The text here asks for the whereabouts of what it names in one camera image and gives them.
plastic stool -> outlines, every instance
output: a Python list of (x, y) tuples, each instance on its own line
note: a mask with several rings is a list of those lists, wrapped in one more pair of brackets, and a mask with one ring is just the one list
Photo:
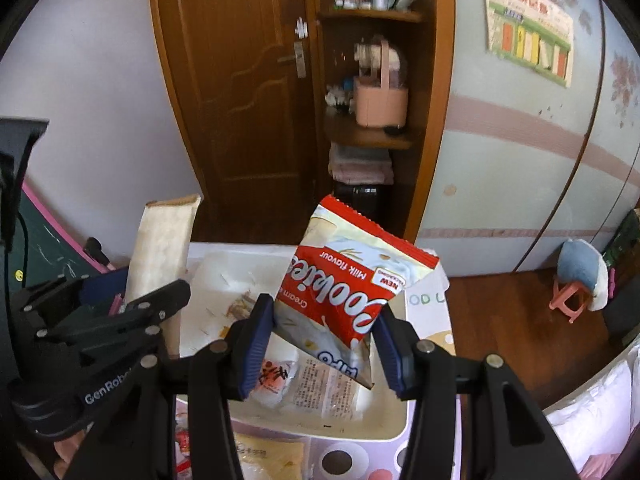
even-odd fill
[[(567, 301), (572, 295), (578, 293), (580, 298), (580, 307), (578, 310), (572, 310), (568, 306), (566, 306), (565, 301)], [(567, 283), (562, 290), (559, 289), (558, 286), (558, 277), (554, 277), (554, 296), (553, 299), (549, 302), (549, 308), (551, 310), (555, 310), (556, 308), (560, 310), (563, 314), (566, 314), (569, 317), (569, 323), (573, 323), (575, 318), (580, 316), (582, 311), (589, 306), (591, 300), (593, 299), (591, 295), (591, 291), (586, 288), (581, 282), (570, 282)]]

corner shelf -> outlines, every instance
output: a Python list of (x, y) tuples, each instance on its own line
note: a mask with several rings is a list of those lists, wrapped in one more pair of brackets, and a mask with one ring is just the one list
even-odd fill
[(399, 136), (387, 135), (382, 128), (364, 128), (353, 115), (339, 114), (330, 108), (324, 113), (324, 133), (343, 146), (408, 150), (413, 144), (411, 131)]
[(420, 23), (424, 19), (419, 12), (408, 10), (373, 10), (373, 9), (331, 9), (318, 12), (321, 20), (332, 18), (377, 18), (381, 20), (396, 20), (396, 22)]

pink circle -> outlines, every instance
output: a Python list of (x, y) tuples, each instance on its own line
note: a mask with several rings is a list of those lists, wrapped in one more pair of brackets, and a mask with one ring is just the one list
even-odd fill
[(393, 480), (394, 475), (389, 469), (376, 469), (369, 475), (369, 480)]

cookie package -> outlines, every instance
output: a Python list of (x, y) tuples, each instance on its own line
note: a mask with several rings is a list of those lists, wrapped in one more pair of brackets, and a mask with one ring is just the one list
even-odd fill
[(437, 263), (436, 256), (327, 196), (280, 285), (274, 331), (371, 388), (369, 332), (376, 317), (387, 301)]

chalkboard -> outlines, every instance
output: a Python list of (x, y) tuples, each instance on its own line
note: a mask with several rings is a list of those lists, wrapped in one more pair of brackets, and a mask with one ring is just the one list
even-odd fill
[[(20, 213), (27, 225), (29, 241), (27, 286), (52, 280), (60, 274), (75, 278), (95, 276), (104, 271), (103, 266), (82, 252), (81, 246), (60, 227), (26, 184), (22, 186)], [(14, 250), (9, 254), (9, 290), (12, 294), (22, 286), (23, 257), (24, 234), (20, 222), (16, 222)]]

